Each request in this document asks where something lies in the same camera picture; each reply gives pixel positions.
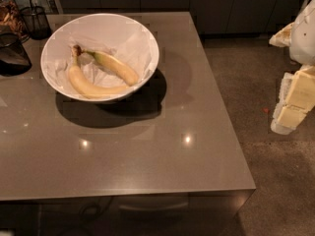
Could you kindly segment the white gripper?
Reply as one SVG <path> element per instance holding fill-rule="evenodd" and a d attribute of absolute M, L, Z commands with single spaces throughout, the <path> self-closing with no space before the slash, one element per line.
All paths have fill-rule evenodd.
<path fill-rule="evenodd" d="M 271 130 L 288 135 L 315 107 L 315 0 L 290 23 L 274 34 L 269 43 L 289 47 L 290 58 L 303 66 L 294 74 L 285 73 Z"/>

